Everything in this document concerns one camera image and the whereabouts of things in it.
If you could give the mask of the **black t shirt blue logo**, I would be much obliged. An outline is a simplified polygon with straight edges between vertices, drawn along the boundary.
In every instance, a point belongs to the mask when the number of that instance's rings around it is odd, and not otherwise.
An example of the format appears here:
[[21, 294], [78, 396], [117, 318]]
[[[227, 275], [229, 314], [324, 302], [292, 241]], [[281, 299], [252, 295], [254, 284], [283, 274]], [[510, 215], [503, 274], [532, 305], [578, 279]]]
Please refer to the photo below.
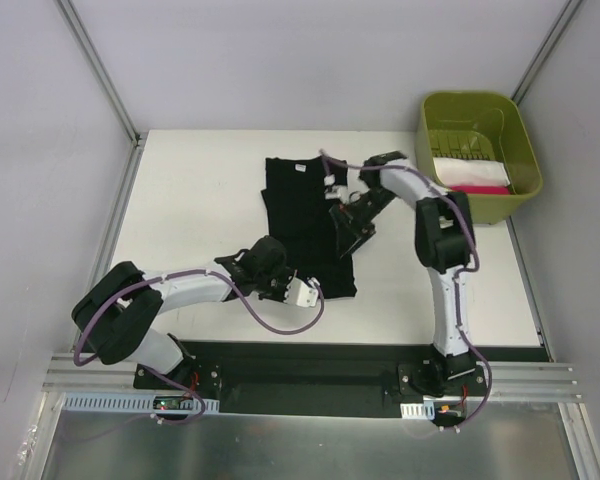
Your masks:
[[287, 264], [300, 278], [317, 279], [325, 298], [353, 298], [357, 293], [353, 260], [338, 253], [329, 213], [337, 202], [326, 198], [324, 178], [320, 158], [267, 158], [261, 196], [268, 231], [284, 245]]

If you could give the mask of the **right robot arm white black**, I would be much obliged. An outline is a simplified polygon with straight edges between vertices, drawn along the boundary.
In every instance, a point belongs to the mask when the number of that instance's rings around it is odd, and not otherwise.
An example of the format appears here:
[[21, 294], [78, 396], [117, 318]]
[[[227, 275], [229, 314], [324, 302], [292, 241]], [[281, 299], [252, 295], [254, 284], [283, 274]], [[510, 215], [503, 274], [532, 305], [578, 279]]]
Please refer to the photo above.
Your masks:
[[476, 369], [465, 286], [468, 274], [479, 269], [479, 259], [468, 197], [437, 185], [399, 151], [375, 155], [358, 171], [367, 190], [329, 210], [338, 254], [351, 255], [370, 240], [375, 218], [393, 200], [413, 209], [415, 252], [432, 288], [434, 335], [432, 357], [408, 375], [408, 383], [423, 395], [453, 394]]

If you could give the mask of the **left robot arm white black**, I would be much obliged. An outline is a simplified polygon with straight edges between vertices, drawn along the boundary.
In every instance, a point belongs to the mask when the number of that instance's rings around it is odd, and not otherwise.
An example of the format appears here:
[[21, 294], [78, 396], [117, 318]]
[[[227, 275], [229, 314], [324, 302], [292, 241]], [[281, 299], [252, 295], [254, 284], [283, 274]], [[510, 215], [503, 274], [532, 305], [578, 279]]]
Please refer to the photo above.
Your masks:
[[156, 371], [168, 388], [184, 387], [191, 377], [189, 355], [172, 335], [152, 327], [167, 312], [201, 303], [223, 303], [257, 293], [261, 299], [301, 304], [303, 287], [287, 265], [285, 247], [271, 236], [251, 248], [215, 258], [203, 267], [150, 274], [133, 262], [113, 267], [74, 307], [79, 328], [74, 352], [78, 366], [98, 359], [124, 360]]

